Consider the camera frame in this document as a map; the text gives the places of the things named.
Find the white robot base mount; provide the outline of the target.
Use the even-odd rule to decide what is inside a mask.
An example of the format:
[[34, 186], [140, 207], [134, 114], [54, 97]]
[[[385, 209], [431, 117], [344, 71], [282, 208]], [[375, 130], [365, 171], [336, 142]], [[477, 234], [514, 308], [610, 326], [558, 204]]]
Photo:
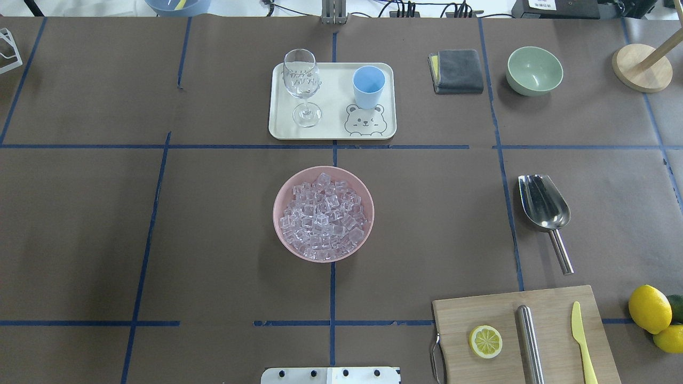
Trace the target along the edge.
[[264, 370], [261, 383], [400, 383], [399, 367], [271, 367]]

